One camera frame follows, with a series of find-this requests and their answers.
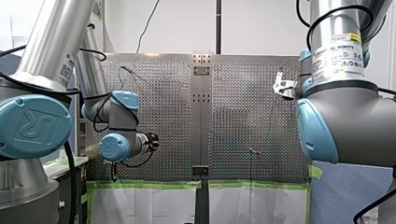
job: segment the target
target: sticker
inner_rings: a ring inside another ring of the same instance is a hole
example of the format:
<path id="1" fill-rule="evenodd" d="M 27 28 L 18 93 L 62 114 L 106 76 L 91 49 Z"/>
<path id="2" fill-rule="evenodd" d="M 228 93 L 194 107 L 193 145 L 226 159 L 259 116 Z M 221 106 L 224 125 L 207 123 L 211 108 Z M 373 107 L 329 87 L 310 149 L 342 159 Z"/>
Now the sticker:
<path id="1" fill-rule="evenodd" d="M 313 78 L 345 72 L 364 76 L 361 44 L 355 41 L 338 41 L 317 49 L 312 55 L 312 65 Z"/>
<path id="2" fill-rule="evenodd" d="M 64 58 L 64 63 L 62 64 L 61 73 L 59 74 L 58 81 L 67 86 L 69 83 L 69 79 L 73 74 L 73 68 L 75 65 L 75 58 L 71 54 L 67 54 Z"/>
<path id="3" fill-rule="evenodd" d="M 342 34 L 342 35 L 333 35 L 332 36 L 332 43 L 338 41 L 355 41 L 361 44 L 361 37 L 357 34 L 349 33 L 349 34 Z"/>

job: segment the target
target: pegboard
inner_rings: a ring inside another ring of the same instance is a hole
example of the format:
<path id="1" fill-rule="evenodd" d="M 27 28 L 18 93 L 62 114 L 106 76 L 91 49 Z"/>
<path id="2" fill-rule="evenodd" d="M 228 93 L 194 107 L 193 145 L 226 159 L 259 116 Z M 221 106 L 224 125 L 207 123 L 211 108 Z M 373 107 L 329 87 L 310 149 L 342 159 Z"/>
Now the pegboard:
<path id="1" fill-rule="evenodd" d="M 277 69 L 287 59 L 212 57 L 209 178 L 307 181 L 295 102 L 273 91 Z M 298 64 L 289 63 L 283 79 L 298 74 Z"/>
<path id="2" fill-rule="evenodd" d="M 207 165 L 209 179 L 306 182 L 295 102 L 275 96 L 272 88 L 277 68 L 288 58 L 214 55 L 206 58 L 207 75 L 197 76 L 201 68 L 194 55 L 109 54 L 103 63 L 107 86 L 139 93 L 138 130 L 157 133 L 161 144 L 143 167 L 119 166 L 119 178 L 191 180 L 193 165 Z M 295 79 L 298 64 L 284 71 L 285 79 Z M 94 141 L 105 134 L 96 133 Z M 100 157 L 91 160 L 88 178 L 109 179 L 110 165 Z"/>
<path id="3" fill-rule="evenodd" d="M 103 62 L 110 90 L 139 94 L 138 131 L 158 134 L 161 144 L 144 166 L 130 169 L 119 165 L 119 178 L 191 180 L 191 63 L 190 55 L 143 54 L 110 54 Z M 98 143 L 105 135 L 95 133 L 93 141 Z M 147 156 L 126 162 L 137 165 Z M 100 157 L 91 160 L 88 178 L 109 179 L 110 165 Z"/>

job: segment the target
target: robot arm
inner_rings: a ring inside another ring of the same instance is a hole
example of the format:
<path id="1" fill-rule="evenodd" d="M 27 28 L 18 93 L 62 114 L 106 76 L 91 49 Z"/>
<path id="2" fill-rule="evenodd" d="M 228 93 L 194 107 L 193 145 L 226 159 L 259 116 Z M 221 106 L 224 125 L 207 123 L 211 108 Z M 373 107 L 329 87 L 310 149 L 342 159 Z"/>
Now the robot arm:
<path id="1" fill-rule="evenodd" d="M 97 49 L 93 29 L 92 24 L 88 25 L 81 45 L 83 49 Z M 111 131 L 99 144 L 102 157 L 118 162 L 158 148 L 155 133 L 136 132 L 138 95 L 131 91 L 107 90 L 99 55 L 81 51 L 77 75 L 85 101 L 81 108 L 83 117 L 92 121 L 94 128 L 96 123 L 107 123 Z"/>
<path id="2" fill-rule="evenodd" d="M 111 131 L 100 142 L 101 155 L 123 161 L 157 149 L 156 134 L 136 132 L 138 95 L 109 92 L 98 55 L 78 53 L 80 46 L 97 49 L 93 26 L 87 27 L 93 4 L 94 0 L 44 2 L 17 72 L 0 83 L 0 122 L 10 127 L 0 132 L 0 156 L 40 158 L 65 143 L 72 128 L 67 95 L 78 93 L 66 89 L 75 64 L 86 102 L 84 117 L 108 123 Z"/>
<path id="3" fill-rule="evenodd" d="M 390 4 L 374 5 L 379 2 Z M 310 5 L 311 21 L 316 21 L 356 1 L 313 0 Z M 376 14 L 382 21 L 386 10 L 375 11 L 384 12 Z M 340 10 L 311 28 L 312 79 L 298 102 L 300 140 L 304 153 L 316 161 L 393 167 L 396 103 L 380 97 L 378 87 L 364 76 L 360 24 L 357 10 Z"/>

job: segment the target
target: wire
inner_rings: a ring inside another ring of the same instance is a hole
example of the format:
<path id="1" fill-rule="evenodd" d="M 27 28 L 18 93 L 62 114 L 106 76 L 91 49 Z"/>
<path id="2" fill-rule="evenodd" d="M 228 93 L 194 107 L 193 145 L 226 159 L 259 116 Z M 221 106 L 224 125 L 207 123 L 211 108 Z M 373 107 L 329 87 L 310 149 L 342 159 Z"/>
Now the wire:
<path id="1" fill-rule="evenodd" d="M 347 10 L 347 9 L 358 9 L 358 10 L 364 11 L 365 13 L 367 13 L 369 15 L 369 22 L 366 24 L 366 26 L 361 28 L 361 32 L 370 28 L 373 25 L 375 16 L 374 16 L 373 11 L 368 7 L 364 7 L 361 5 L 351 5 L 351 6 L 338 7 L 338 8 L 332 9 L 332 10 L 328 11 L 326 14 L 324 14 L 323 16 L 320 16 L 317 20 L 314 21 L 314 23 L 312 23 L 311 27 L 309 27 L 308 33 L 306 34 L 306 45 L 307 45 L 309 51 L 311 51 L 311 34 L 315 30 L 315 28 L 322 21 L 329 18 L 334 12 L 341 11 L 341 10 Z"/>
<path id="2" fill-rule="evenodd" d="M 64 151 L 66 152 L 67 161 L 69 163 L 70 169 L 70 190 L 71 190 L 71 207 L 70 207 L 70 217 L 69 224 L 75 223 L 76 210 L 77 210 L 77 172 L 73 159 L 72 148 L 70 147 L 69 141 L 64 143 Z"/>
<path id="3" fill-rule="evenodd" d="M 353 217 L 353 223 L 355 224 L 359 224 L 358 220 L 364 215 L 366 214 L 368 211 L 372 210 L 373 208 L 379 206 L 381 203 L 386 202 L 387 200 L 389 200 L 391 197 L 393 197 L 396 194 L 396 189 L 392 190 L 391 192 L 387 193 L 386 195 L 384 195 L 382 198 L 376 200 L 375 202 L 371 203 L 370 205 L 368 205 L 367 207 L 363 208 L 361 211 L 359 211 L 358 214 L 356 214 Z"/>
<path id="4" fill-rule="evenodd" d="M 104 132 L 105 130 L 108 129 L 109 125 L 107 124 L 107 126 L 103 129 L 97 129 L 96 124 L 97 124 L 97 120 L 99 119 L 101 122 L 104 122 L 101 118 L 100 118 L 100 112 L 103 110 L 103 108 L 105 107 L 106 102 L 108 101 L 108 99 L 110 99 L 111 97 L 111 93 L 102 101 L 102 103 L 97 107 L 96 109 L 96 114 L 95 117 L 93 118 L 93 129 L 97 132 L 97 133 L 101 133 Z"/>
<path id="5" fill-rule="evenodd" d="M 100 60 L 101 62 L 104 62 L 107 59 L 107 56 L 103 52 L 95 50 L 95 49 L 79 49 L 79 50 L 90 52 L 90 53 L 97 53 L 97 54 L 102 55 L 103 58 Z"/>
<path id="6" fill-rule="evenodd" d="M 379 34 L 379 32 L 382 30 L 382 27 L 384 27 L 386 20 L 387 20 L 387 16 L 384 17 L 384 20 L 382 20 L 382 23 L 381 25 L 379 25 L 378 29 L 376 29 L 376 31 L 372 35 L 370 35 L 363 41 L 363 45 L 368 43 L 370 40 L 372 40 L 374 37 L 376 37 Z"/>
<path id="7" fill-rule="evenodd" d="M 69 89 L 65 92 L 61 92 L 61 91 L 52 91 L 49 89 L 45 89 L 45 88 L 41 88 L 32 84 L 28 84 L 28 83 L 24 83 L 24 82 L 20 82 L 12 77 L 7 76 L 6 74 L 0 72 L 0 77 L 2 77 L 3 79 L 17 85 L 20 87 L 23 87 L 25 89 L 27 89 L 28 91 L 31 92 L 36 92 L 39 94 L 48 94 L 48 93 L 52 93 L 52 94 L 59 94 L 59 95 L 76 95 L 80 93 L 79 89 Z"/>
<path id="8" fill-rule="evenodd" d="M 142 35 L 139 37 L 139 43 L 137 45 L 137 50 L 136 53 L 139 53 L 140 50 L 140 45 L 142 44 L 142 38 L 143 35 L 145 35 L 147 29 L 149 28 L 149 22 L 151 21 L 152 16 L 154 15 L 155 10 L 157 9 L 158 4 L 160 3 L 160 0 L 157 0 L 157 3 L 155 3 L 154 9 L 152 9 L 151 14 L 148 17 L 148 22 L 146 23 L 145 30 L 143 31 Z"/>
<path id="9" fill-rule="evenodd" d="M 111 162 L 111 180 L 113 183 L 115 183 L 118 179 L 117 175 L 117 163 L 116 162 Z"/>
<path id="10" fill-rule="evenodd" d="M 392 95 L 396 95 L 396 91 L 389 90 L 389 89 L 385 89 L 385 88 L 380 88 L 380 87 L 378 87 L 378 91 L 382 91 L 382 92 L 385 92 L 385 93 L 389 93 L 389 94 L 392 94 Z"/>
<path id="11" fill-rule="evenodd" d="M 280 66 L 279 66 L 279 68 L 277 69 L 279 72 L 283 72 L 283 67 L 287 64 L 287 63 L 289 63 L 289 62 L 291 62 L 291 61 L 299 61 L 300 59 L 298 59 L 298 58 L 289 58 L 289 59 L 287 59 L 285 62 L 283 62 Z"/>
<path id="12" fill-rule="evenodd" d="M 105 130 L 108 129 L 109 125 L 107 124 L 107 126 L 103 129 L 97 129 L 96 124 L 97 121 L 100 120 L 102 122 L 104 122 L 101 118 L 100 118 L 100 112 L 103 110 L 103 108 L 105 107 L 105 104 L 107 103 L 107 101 L 109 99 L 113 99 L 115 102 L 117 102 L 119 105 L 122 106 L 122 108 L 124 108 L 125 110 L 127 110 L 136 120 L 136 126 L 139 124 L 139 118 L 137 117 L 137 115 L 130 109 L 128 108 L 122 101 L 120 101 L 119 99 L 117 99 L 116 96 L 114 96 L 114 94 L 111 92 L 103 101 L 102 103 L 97 107 L 96 109 L 96 114 L 95 117 L 93 118 L 93 129 L 97 132 L 97 133 L 101 133 L 104 132 Z"/>
<path id="13" fill-rule="evenodd" d="M 13 53 L 13 52 L 19 51 L 21 49 L 25 49 L 25 48 L 26 48 L 26 45 L 23 45 L 23 46 L 15 48 L 15 49 L 9 49 L 9 50 L 3 51 L 3 52 L 0 53 L 0 58 L 3 57 L 3 56 L 8 55 L 10 53 Z"/>
<path id="14" fill-rule="evenodd" d="M 310 27 L 309 23 L 307 21 L 304 20 L 303 16 L 301 15 L 301 11 L 300 11 L 300 0 L 296 0 L 296 12 L 297 12 L 297 17 L 300 20 L 300 22 L 306 26 L 306 27 Z"/>
<path id="15" fill-rule="evenodd" d="M 152 157 L 153 154 L 154 154 L 154 151 L 151 151 L 150 154 L 149 154 L 149 156 L 146 158 L 146 160 L 143 161 L 142 163 L 138 164 L 138 165 L 130 165 L 130 164 L 125 163 L 124 161 L 120 161 L 120 163 L 121 163 L 123 166 L 128 167 L 128 168 L 138 168 L 138 167 L 141 167 L 141 166 L 143 166 L 144 164 L 146 164 L 146 163 L 149 161 L 149 159 L 151 159 L 151 157 Z"/>
<path id="16" fill-rule="evenodd" d="M 119 76 L 119 81 L 120 81 L 120 83 L 121 83 L 121 87 L 120 87 L 120 90 L 122 90 L 123 89 L 123 81 L 122 81 L 122 78 L 121 78 L 121 74 L 120 74 L 120 70 L 121 70 L 122 68 L 121 67 L 119 67 L 119 72 L 117 73 L 117 75 Z"/>
<path id="17" fill-rule="evenodd" d="M 21 49 L 26 49 L 26 45 L 22 45 L 20 47 L 15 48 L 15 49 L 9 49 L 9 50 L 3 51 L 3 52 L 0 53 L 0 58 L 3 57 L 3 56 L 8 55 L 10 53 L 19 51 Z M 103 61 L 105 61 L 107 59 L 107 56 L 103 52 L 95 50 L 95 49 L 79 49 L 79 50 L 87 51 L 87 52 L 91 52 L 91 53 L 97 53 L 97 54 L 102 55 L 103 59 L 100 60 L 101 62 L 103 62 Z"/>
<path id="18" fill-rule="evenodd" d="M 10 53 L 13 53 L 13 52 L 16 52 L 18 50 L 25 49 L 25 48 L 26 48 L 26 45 L 23 45 L 23 46 L 15 48 L 15 49 L 6 50 L 6 51 L 0 53 L 0 58 L 4 57 L 4 56 L 6 56 L 6 55 L 8 55 Z M 107 56 L 103 52 L 100 52 L 98 50 L 94 50 L 94 49 L 80 49 L 80 50 L 87 51 L 87 52 L 92 52 L 92 53 L 98 53 L 98 54 L 102 55 L 104 58 L 101 59 L 101 62 L 107 59 Z M 52 91 L 52 90 L 45 89 L 45 88 L 42 88 L 42 87 L 38 87 L 38 86 L 35 86 L 35 85 L 32 85 L 32 84 L 20 82 L 20 81 L 14 79 L 12 77 L 9 77 L 9 76 L 5 75 L 2 72 L 0 72 L 0 77 L 2 77 L 3 79 L 5 79 L 5 80 L 17 85 L 17 86 L 25 88 L 28 91 L 36 92 L 36 93 L 39 93 L 39 94 L 52 93 L 52 94 L 59 94 L 59 95 L 77 95 L 77 94 L 81 93 L 81 91 L 79 89 L 77 89 L 77 88 L 68 89 L 65 92 Z"/>

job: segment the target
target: metal post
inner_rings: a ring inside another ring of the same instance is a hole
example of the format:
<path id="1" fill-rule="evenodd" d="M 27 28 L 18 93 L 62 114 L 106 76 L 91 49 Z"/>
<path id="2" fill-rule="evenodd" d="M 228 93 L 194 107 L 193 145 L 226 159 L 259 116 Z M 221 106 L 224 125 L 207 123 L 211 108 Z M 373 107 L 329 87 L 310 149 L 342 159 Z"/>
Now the metal post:
<path id="1" fill-rule="evenodd" d="M 221 54 L 221 0 L 216 7 L 216 54 Z"/>

